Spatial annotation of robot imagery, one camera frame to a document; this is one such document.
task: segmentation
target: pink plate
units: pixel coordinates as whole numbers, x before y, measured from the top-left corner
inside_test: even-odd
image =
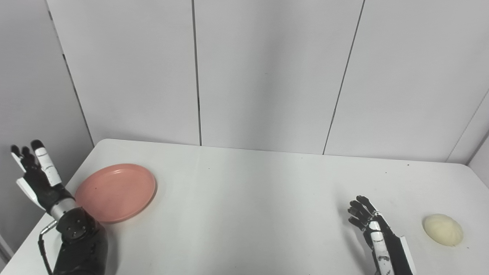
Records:
[[[155,193],[151,172],[136,164],[98,170],[78,187],[75,200],[99,222],[120,222],[138,214]]]

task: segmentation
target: white wall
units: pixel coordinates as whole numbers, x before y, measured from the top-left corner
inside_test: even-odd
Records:
[[[191,1],[48,3],[95,142],[466,163],[489,129],[486,0],[366,1],[341,93],[361,0],[195,0],[200,98]]]
[[[199,144],[190,0],[47,2],[95,143]]]
[[[469,167],[489,187],[489,138],[481,145],[474,158],[470,161]]]
[[[366,1],[325,153],[446,161],[489,89],[488,10]]]
[[[15,251],[42,211],[15,184],[10,145],[42,140],[64,181],[92,149],[44,0],[0,1],[0,128],[0,235]]]
[[[361,0],[197,0],[202,145],[322,154]]]

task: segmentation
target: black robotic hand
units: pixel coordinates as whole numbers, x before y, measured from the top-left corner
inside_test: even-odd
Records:
[[[12,145],[12,157],[24,171],[17,184],[39,207],[55,221],[39,235],[39,249],[49,275],[103,275],[108,252],[107,234],[93,217],[77,206],[73,196],[61,184],[61,178],[39,140],[31,143],[37,156],[29,148],[22,151]],[[47,262],[42,236],[56,226],[61,233],[61,248],[52,272]]]
[[[378,275],[415,275],[414,263],[404,237],[397,237],[369,199],[357,196],[350,202],[348,221],[363,232],[372,249]]]

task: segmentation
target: white table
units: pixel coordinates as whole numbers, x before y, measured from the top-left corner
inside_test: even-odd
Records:
[[[489,189],[464,165],[106,139],[68,189],[125,162],[147,167],[158,189],[140,214],[106,225],[107,275],[372,275],[370,250],[347,221],[358,194],[406,235],[418,274],[488,270]],[[460,245],[424,233],[432,213],[460,222]],[[1,275],[46,274],[36,242],[50,220],[40,220]],[[58,235],[46,236],[51,266]]]

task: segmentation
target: robotic hand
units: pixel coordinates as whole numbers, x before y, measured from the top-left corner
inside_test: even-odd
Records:
[[[353,217],[348,221],[363,232],[365,241],[372,249],[376,275],[416,275],[406,238],[399,238],[392,232],[369,199],[357,196],[350,206],[348,212]]]
[[[24,171],[17,185],[40,208],[54,218],[39,235],[39,249],[49,275],[103,275],[107,260],[108,241],[105,229],[83,208],[61,184],[61,178],[39,140],[31,142],[36,158],[29,148],[22,151],[12,145],[15,161]],[[43,235],[56,226],[61,233],[61,248],[51,271],[44,250]]]

